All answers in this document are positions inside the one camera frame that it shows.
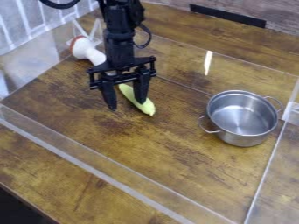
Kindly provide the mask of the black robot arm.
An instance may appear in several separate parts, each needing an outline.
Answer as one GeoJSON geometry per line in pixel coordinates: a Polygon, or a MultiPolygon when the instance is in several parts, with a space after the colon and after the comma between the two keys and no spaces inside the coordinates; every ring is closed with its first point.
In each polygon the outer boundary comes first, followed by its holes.
{"type": "Polygon", "coordinates": [[[113,86],[133,82],[133,97],[145,102],[149,81],[156,76],[156,57],[136,57],[134,47],[144,49],[152,33],[142,25],[144,7],[138,0],[97,0],[106,28],[104,49],[106,59],[88,69],[88,85],[97,89],[110,110],[117,109],[113,86]]]}

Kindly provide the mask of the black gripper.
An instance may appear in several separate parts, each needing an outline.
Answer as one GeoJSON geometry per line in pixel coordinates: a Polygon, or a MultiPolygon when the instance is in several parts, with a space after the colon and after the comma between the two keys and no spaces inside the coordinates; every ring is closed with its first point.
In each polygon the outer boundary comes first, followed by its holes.
{"type": "Polygon", "coordinates": [[[117,109],[117,97],[113,86],[116,81],[133,82],[136,101],[145,102],[149,80],[156,76],[156,57],[136,57],[133,48],[104,53],[106,61],[88,69],[89,88],[101,90],[102,98],[110,110],[117,109]]]}

